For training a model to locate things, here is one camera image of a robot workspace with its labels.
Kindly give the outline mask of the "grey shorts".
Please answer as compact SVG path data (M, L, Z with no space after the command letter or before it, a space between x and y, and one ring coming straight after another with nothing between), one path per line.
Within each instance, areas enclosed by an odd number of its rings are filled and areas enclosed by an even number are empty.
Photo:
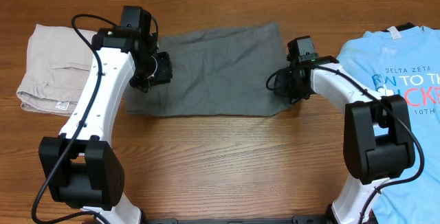
M265 87L287 65L276 22L164 36L160 49L170 56L173 77L148 93L127 87L131 115L272 116L290 107Z

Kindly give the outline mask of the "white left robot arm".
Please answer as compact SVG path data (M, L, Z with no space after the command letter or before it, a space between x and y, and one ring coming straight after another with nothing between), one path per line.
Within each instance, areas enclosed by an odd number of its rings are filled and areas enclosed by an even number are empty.
M43 193L76 212L58 223L90 215L99 223L145 223L143 211L124 194L125 173L111 147L113 125L126 87L143 93L171 81L169 55L157 50L157 33L132 25L102 28L91 41L92 66L79 102L56 137L44 137L38 155Z

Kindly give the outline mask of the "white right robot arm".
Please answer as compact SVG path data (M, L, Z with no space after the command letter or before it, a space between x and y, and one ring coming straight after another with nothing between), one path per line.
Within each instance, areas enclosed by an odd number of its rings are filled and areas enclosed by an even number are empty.
M313 94L344 115L343 157L349 175L323 215L295 216L293 223L368 223L382 190L401 184L415 162L415 136L408 107L399 95L385 96L350 76L332 56L289 58L290 65L266 81L268 90L290 104Z

